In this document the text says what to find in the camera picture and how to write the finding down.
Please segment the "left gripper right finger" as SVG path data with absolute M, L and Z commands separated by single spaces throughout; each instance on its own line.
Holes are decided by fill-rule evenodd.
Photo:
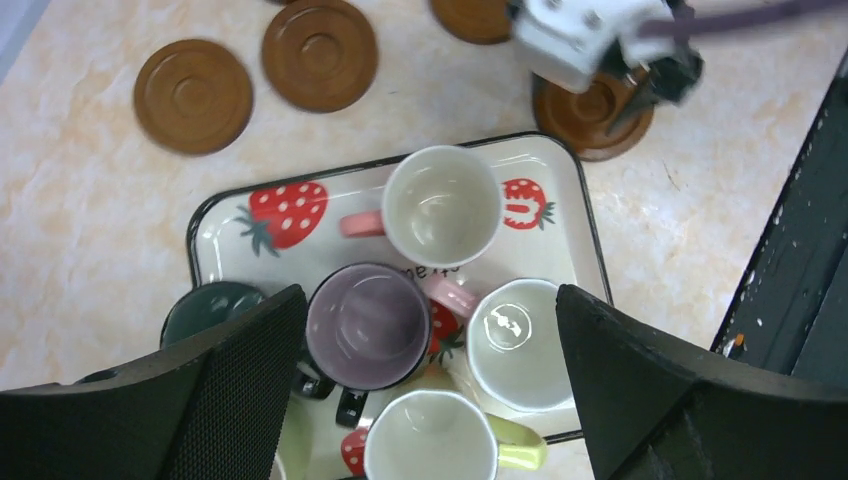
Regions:
M 574 285 L 560 342 L 598 479 L 843 479 L 847 393 L 726 358 Z

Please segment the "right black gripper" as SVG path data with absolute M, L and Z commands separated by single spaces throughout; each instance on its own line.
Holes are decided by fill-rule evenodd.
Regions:
M 615 41 L 604 55 L 599 71 L 623 81 L 632 95 L 606 128 L 606 134 L 612 135 L 631 118 L 658 104 L 680 104 L 701 80 L 704 66 L 700 53 L 687 43 L 677 45 L 669 56 L 645 65 L 627 66 L 622 47 Z

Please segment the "brown coaster one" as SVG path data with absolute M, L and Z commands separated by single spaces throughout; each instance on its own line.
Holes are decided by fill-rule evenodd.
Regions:
M 163 46 L 141 67 L 133 89 L 139 125 L 155 143 L 186 155 L 206 155 L 233 143 L 247 127 L 253 85 L 225 46 L 184 39 Z

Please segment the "brown coaster three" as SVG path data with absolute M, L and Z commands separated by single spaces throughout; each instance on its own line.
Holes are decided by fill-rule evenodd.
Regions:
M 288 1 L 265 31 L 261 60 L 283 99 L 302 110 L 329 113 L 368 91 L 379 50 L 374 28 L 353 4 Z

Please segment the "brown coaster four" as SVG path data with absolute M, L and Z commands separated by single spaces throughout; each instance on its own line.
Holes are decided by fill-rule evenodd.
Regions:
M 532 110 L 539 131 L 557 139 L 584 161 L 599 162 L 632 149 L 646 134 L 655 108 L 626 114 L 636 86 L 607 73 L 590 88 L 572 93 L 539 76 L 533 77 Z

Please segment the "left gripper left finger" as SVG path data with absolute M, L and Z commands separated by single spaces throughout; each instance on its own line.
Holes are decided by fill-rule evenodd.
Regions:
M 1 395 L 5 479 L 266 479 L 307 315 L 292 285 L 165 349 Z

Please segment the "strawberry print tray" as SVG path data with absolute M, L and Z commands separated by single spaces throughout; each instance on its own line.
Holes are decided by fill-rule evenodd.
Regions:
M 575 284 L 605 301 L 609 283 L 579 161 L 559 142 L 529 132 L 469 142 L 503 183 L 506 211 L 497 239 L 462 268 L 433 269 L 403 258 L 385 237 L 344 239 L 339 219 L 377 209 L 383 187 L 405 155 L 301 177 L 257 184 L 210 197 L 195 212 L 187 248 L 195 287 L 220 282 L 251 285 L 266 295 L 300 284 L 309 299 L 337 269 L 360 261 L 387 263 L 421 282 L 429 277 L 467 283 L 486 294 L 513 278 Z M 464 351 L 463 320 L 433 303 L 434 336 L 424 364 L 455 376 L 463 393 L 487 412 L 522 423 L 549 445 L 583 437 L 573 401 L 543 413 L 511 410 L 473 380 Z M 348 479 L 362 475 L 365 431 L 386 392 L 368 396 L 357 430 L 335 424 L 341 388 L 326 400 L 295 400 L 295 420 L 309 419 L 308 466 L 293 478 Z

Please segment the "brown coaster two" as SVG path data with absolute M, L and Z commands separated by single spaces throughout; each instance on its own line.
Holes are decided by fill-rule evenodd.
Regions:
M 476 45 L 493 45 L 511 37 L 506 0 L 430 0 L 438 23 L 454 37 Z

